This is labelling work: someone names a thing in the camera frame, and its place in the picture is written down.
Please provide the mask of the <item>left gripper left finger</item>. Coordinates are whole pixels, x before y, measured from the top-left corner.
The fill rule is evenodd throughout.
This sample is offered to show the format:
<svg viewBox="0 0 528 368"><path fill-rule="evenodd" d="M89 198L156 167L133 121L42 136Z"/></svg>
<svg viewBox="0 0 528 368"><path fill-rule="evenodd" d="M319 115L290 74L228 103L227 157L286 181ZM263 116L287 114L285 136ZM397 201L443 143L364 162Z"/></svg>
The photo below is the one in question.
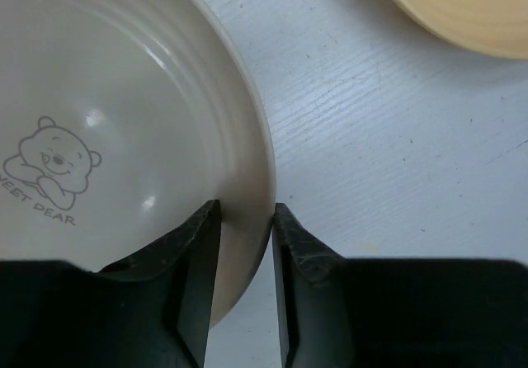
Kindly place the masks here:
<svg viewBox="0 0 528 368"><path fill-rule="evenodd" d="M221 222L220 203L208 201L99 272L2 262L2 366L203 366Z"/></svg>

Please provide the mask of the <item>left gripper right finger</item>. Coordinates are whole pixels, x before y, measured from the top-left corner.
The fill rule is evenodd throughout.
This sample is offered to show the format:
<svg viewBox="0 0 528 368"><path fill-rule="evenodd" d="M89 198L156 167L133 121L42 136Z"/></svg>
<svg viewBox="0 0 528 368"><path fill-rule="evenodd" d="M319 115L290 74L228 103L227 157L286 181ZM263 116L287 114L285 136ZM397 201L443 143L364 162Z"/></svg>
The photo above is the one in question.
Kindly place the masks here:
<svg viewBox="0 0 528 368"><path fill-rule="evenodd" d="M285 367L524 367L527 268L508 260L347 258L276 205Z"/></svg>

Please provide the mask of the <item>cream round plate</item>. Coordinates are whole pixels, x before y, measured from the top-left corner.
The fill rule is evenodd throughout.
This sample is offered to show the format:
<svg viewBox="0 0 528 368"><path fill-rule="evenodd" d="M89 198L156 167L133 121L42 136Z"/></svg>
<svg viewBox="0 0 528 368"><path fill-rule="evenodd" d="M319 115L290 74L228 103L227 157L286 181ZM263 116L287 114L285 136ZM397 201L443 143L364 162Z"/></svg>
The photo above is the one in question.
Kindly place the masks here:
<svg viewBox="0 0 528 368"><path fill-rule="evenodd" d="M262 101L203 0L1 0L1 258L101 270L222 207L210 321L276 197Z"/></svg>

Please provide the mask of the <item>yellow round plate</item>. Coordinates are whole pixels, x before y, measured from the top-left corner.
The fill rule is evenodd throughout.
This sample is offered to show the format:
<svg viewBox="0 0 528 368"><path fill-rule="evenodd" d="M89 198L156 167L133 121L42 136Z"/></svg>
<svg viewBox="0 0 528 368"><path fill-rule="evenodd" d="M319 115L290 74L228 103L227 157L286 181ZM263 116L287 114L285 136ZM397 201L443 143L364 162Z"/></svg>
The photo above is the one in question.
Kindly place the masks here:
<svg viewBox="0 0 528 368"><path fill-rule="evenodd" d="M393 1L453 45L499 58L527 58L527 0Z"/></svg>

